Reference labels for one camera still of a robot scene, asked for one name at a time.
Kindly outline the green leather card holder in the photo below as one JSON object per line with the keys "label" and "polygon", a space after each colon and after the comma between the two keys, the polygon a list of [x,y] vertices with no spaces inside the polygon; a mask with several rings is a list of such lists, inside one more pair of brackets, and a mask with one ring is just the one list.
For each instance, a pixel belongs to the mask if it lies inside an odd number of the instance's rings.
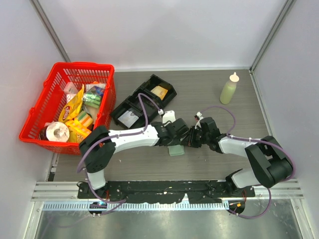
{"label": "green leather card holder", "polygon": [[185,154],[184,146],[182,145],[168,146],[168,153],[170,156],[183,155]]}

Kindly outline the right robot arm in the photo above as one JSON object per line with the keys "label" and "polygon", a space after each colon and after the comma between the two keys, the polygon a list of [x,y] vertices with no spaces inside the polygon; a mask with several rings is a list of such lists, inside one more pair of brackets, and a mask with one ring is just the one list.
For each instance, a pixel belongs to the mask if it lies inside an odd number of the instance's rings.
{"label": "right robot arm", "polygon": [[238,196],[243,188],[262,185],[271,188],[292,177],[294,166],[272,136],[263,139],[243,139],[221,133],[211,118],[203,118],[192,126],[182,145],[200,148],[208,145],[220,154],[233,154],[248,159],[250,168],[239,169],[226,177],[225,191]]}

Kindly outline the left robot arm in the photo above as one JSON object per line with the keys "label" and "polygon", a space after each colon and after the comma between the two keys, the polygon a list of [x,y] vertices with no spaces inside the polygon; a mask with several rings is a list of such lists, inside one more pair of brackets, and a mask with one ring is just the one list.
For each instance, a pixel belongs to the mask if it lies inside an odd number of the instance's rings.
{"label": "left robot arm", "polygon": [[123,131],[107,130],[99,126],[79,144],[82,159],[77,171],[85,168],[90,194],[102,198],[107,190],[104,169],[114,154],[143,146],[180,145],[188,131],[183,119],[154,122],[145,127]]}

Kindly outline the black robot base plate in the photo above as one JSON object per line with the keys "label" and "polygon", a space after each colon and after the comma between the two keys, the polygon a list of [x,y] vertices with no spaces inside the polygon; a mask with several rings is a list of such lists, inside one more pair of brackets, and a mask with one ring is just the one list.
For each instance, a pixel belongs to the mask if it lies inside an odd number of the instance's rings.
{"label": "black robot base plate", "polygon": [[187,196],[191,204],[219,203],[222,198],[255,197],[251,186],[230,189],[228,182],[217,180],[195,181],[109,181],[92,193],[87,182],[77,183],[79,199],[100,198],[131,204],[173,204]]}

